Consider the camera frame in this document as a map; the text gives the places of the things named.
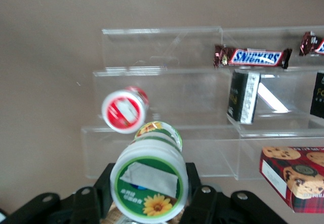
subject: snickers bar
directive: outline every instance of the snickers bar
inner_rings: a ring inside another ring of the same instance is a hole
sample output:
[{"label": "snickers bar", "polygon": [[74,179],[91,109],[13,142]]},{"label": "snickers bar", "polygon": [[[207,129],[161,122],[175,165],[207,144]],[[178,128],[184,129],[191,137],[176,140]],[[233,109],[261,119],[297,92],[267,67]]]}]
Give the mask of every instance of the snickers bar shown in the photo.
[{"label": "snickers bar", "polygon": [[284,51],[267,51],[255,49],[238,49],[215,45],[214,66],[281,66],[288,68],[288,61],[292,49]]},{"label": "snickers bar", "polygon": [[324,55],[324,39],[315,36],[312,32],[304,34],[299,49],[300,56],[306,56],[309,53]]}]

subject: gray wall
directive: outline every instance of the gray wall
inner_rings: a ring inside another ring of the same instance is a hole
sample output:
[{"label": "gray wall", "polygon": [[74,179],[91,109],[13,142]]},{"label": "gray wall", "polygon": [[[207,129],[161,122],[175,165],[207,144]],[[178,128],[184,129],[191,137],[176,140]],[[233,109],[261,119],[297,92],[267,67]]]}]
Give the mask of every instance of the gray wall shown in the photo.
[{"label": "gray wall", "polygon": [[[323,3],[0,0],[0,208],[12,212],[47,191],[65,198],[93,183],[84,176],[80,128],[95,113],[92,71],[103,67],[102,28],[322,25]],[[239,183],[231,181],[232,188],[223,186],[228,194]],[[260,195],[268,188],[262,181],[242,186]],[[309,215],[292,215],[275,192],[264,194],[286,219],[310,223]]]}]

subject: red cookie box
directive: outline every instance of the red cookie box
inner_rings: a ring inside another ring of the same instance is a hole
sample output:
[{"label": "red cookie box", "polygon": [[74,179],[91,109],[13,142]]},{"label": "red cookie box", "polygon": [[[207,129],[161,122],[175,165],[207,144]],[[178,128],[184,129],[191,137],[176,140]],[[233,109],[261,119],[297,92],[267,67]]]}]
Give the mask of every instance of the red cookie box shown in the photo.
[{"label": "red cookie box", "polygon": [[294,212],[324,213],[324,147],[263,147],[260,173]]}]

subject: cylindrical container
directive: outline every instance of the cylindrical container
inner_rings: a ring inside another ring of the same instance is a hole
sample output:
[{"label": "cylindrical container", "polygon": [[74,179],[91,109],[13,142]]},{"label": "cylindrical container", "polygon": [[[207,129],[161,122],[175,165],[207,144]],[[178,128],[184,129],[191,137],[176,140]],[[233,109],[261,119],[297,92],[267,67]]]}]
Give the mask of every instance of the cylindrical container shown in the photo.
[{"label": "cylindrical container", "polygon": [[135,141],[142,139],[167,140],[182,151],[182,139],[179,132],[162,121],[152,121],[142,126],[135,134]]},{"label": "cylindrical container", "polygon": [[102,103],[101,113],[113,130],[129,134],[144,123],[149,101],[139,87],[129,86],[109,94]]},{"label": "cylindrical container", "polygon": [[135,137],[119,156],[111,171],[110,190],[125,216],[154,224],[172,219],[184,208],[188,176],[175,140],[145,134]]}]

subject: red and white container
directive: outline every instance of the red and white container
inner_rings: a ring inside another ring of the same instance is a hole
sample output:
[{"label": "red and white container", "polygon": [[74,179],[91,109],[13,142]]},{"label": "red and white container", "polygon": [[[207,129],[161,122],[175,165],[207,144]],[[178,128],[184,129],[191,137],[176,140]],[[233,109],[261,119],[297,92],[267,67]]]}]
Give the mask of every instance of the red and white container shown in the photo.
[{"label": "red and white container", "polygon": [[109,94],[102,103],[101,113],[109,127],[129,134],[144,124],[148,107],[146,93],[139,87],[129,86]]}]

